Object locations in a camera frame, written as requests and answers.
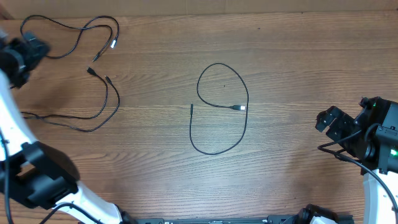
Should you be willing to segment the black USB cable long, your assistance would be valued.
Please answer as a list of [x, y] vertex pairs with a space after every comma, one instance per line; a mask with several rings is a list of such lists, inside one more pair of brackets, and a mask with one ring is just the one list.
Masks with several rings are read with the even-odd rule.
[[[206, 72], [209, 68], [214, 67], [214, 66], [216, 66], [216, 65], [221, 65], [221, 66], [224, 66], [224, 67], [230, 69], [230, 70], [239, 78], [240, 82], [242, 83], [242, 85], [243, 85], [243, 87], [244, 87], [244, 91], [245, 91], [245, 94], [246, 94], [246, 104], [245, 104], [245, 105], [230, 105], [230, 106], [227, 106], [227, 105], [217, 105], [217, 104], [214, 104], [214, 103], [210, 103], [210, 102], [206, 101], [204, 98], [201, 97], [201, 94], [200, 94], [200, 91], [199, 91], [199, 86], [200, 86], [201, 79], [202, 79], [203, 75], [205, 74], [205, 72]], [[226, 153], [226, 152], [232, 150], [233, 148], [235, 148], [235, 147], [243, 140], [243, 138], [244, 138], [244, 136], [245, 136], [245, 134], [246, 134], [247, 127], [248, 127], [249, 90], [248, 90], [248, 87], [247, 87], [245, 81], [243, 80], [242, 76], [241, 76], [234, 68], [230, 67], [229, 65], [227, 65], [227, 64], [225, 64], [225, 63], [222, 63], [222, 62], [215, 62], [215, 63], [212, 63], [212, 64], [208, 65], [207, 67], [205, 67], [204, 70], [203, 70], [203, 71], [201, 72], [201, 74], [199, 75], [198, 80], [197, 80], [197, 84], [196, 84], [196, 93], [197, 93], [197, 97], [199, 97], [199, 99], [200, 99], [204, 104], [206, 104], [206, 105], [208, 105], [208, 106], [212, 106], [212, 107], [214, 107], [214, 108], [230, 109], [230, 110], [235, 110], [235, 111], [245, 111], [245, 117], [244, 117], [244, 127], [243, 127], [243, 131], [242, 131], [242, 135], [241, 135], [241, 137], [236, 141], [236, 143], [234, 143], [231, 147], [229, 147], [229, 148], [227, 148], [227, 149], [224, 149], [224, 150], [222, 150], [222, 151], [218, 151], [218, 152], [205, 152], [205, 151], [202, 151], [201, 149], [199, 149], [199, 148], [196, 147], [196, 145], [195, 145], [195, 143], [194, 143], [194, 141], [193, 141], [193, 138], [192, 138], [192, 123], [193, 123], [193, 112], [194, 112], [194, 105], [193, 105], [193, 103], [192, 103], [192, 104], [190, 105], [190, 122], [189, 122], [189, 130], [188, 130], [188, 133], [189, 133], [189, 140], [190, 140], [190, 143], [191, 143], [192, 147], [194, 148], [194, 150], [196, 150], [197, 152], [199, 152], [199, 153], [201, 153], [201, 154], [207, 155], [207, 156], [217, 156], [217, 155], [220, 155], [220, 154], [224, 154], [224, 153]]]

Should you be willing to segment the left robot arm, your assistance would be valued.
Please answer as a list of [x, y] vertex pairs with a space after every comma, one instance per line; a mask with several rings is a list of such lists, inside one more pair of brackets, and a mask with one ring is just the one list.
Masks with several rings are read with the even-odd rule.
[[9, 202], [14, 200], [27, 208], [50, 210], [43, 223], [57, 211], [80, 223], [135, 223], [126, 211], [92, 192], [65, 153], [34, 136], [14, 101], [11, 88], [26, 84], [49, 50], [31, 33], [1, 40], [1, 193], [8, 222]]

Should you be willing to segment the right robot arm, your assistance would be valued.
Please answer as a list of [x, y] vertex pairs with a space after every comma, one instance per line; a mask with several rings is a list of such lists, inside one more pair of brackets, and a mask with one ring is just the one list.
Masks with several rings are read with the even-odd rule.
[[331, 143], [318, 150], [361, 169], [365, 223], [397, 223], [397, 103], [362, 98], [352, 118], [336, 106], [317, 115], [316, 129]]

